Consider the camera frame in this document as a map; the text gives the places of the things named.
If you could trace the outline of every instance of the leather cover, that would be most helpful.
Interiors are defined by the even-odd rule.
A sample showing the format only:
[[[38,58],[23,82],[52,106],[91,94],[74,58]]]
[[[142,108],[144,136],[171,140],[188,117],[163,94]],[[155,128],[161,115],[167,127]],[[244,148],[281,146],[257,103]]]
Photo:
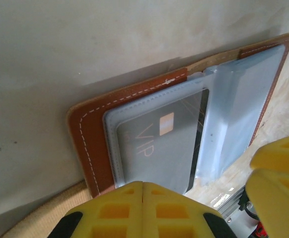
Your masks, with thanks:
[[[289,34],[206,57],[171,73],[109,92],[73,106],[68,112],[68,126],[92,197],[115,188],[102,121],[106,111],[184,82],[188,75],[203,71],[207,67],[242,59],[281,44],[286,48],[285,53],[257,122],[252,142],[289,52]]]

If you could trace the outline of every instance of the white surface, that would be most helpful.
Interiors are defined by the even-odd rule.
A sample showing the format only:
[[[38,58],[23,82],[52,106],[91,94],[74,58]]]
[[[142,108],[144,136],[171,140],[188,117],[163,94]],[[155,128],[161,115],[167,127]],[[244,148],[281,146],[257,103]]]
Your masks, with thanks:
[[[0,214],[83,178],[65,125],[70,106],[286,32],[289,0],[0,0]],[[289,135],[289,58],[273,100],[270,134],[250,154]]]

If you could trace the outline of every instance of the beige fabric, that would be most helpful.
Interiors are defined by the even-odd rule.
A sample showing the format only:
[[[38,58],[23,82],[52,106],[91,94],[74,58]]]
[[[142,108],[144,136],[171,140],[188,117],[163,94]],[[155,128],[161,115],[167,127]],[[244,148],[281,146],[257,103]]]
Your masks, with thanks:
[[[71,208],[91,199],[85,182],[80,182],[39,207],[2,238],[45,238]]]

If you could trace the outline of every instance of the brown leather card holder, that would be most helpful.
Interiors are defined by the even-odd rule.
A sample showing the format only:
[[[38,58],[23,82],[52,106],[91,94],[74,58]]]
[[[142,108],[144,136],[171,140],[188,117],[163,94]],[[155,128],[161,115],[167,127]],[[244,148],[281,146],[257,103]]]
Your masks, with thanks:
[[[287,57],[289,34],[212,55],[173,72],[109,92],[71,107],[67,116],[68,127],[92,197],[115,188],[103,127],[103,116],[108,110],[184,82],[187,76],[203,71],[207,67],[242,59],[281,44],[285,46],[285,52],[257,122],[253,141]]]

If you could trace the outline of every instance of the red component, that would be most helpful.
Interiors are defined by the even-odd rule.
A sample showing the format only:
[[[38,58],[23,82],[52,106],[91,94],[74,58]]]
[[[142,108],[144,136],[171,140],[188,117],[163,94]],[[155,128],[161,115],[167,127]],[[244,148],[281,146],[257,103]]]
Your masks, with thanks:
[[[261,222],[257,224],[256,230],[254,231],[253,235],[259,238],[268,237],[267,232],[265,231],[263,224]]]

